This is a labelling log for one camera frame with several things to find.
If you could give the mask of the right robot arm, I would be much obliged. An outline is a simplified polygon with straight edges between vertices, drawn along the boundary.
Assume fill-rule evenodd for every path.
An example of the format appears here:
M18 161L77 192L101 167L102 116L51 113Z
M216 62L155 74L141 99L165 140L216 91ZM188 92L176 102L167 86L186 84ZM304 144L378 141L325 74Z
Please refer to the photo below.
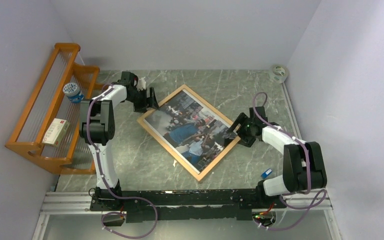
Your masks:
M283 156L282 174L259 182L261 190L254 195L258 206L268 207L275 196L326 187L320 144L296 138L275 122L269 122L263 106L249 108L249 114L240 113L227 129L224 144L228 145L234 136L239 137L240 145L250 148L255 141L264 142Z

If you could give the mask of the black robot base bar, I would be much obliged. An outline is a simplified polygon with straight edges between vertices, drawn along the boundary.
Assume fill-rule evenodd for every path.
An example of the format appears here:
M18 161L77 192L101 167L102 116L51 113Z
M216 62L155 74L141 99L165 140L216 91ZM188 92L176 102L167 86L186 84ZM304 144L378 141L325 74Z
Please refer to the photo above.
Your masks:
M283 210L279 196L266 197L262 189L125 190L123 199L109 202L94 195L92 212L123 212L127 223L144 221L229 219L248 221L258 212Z

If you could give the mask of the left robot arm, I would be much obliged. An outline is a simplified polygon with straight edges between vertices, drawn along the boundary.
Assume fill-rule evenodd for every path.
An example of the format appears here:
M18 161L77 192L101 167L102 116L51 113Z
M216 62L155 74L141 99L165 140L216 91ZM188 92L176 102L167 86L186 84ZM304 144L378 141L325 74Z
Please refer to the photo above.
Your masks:
M78 131L92 153L96 168L94 195L110 210L119 209L123 203L112 140L116 131L114 108L124 102L132 103L135 113L160 108L154 88L147 88L146 81L130 71L123 71L120 79L110 83L101 94L80 102Z

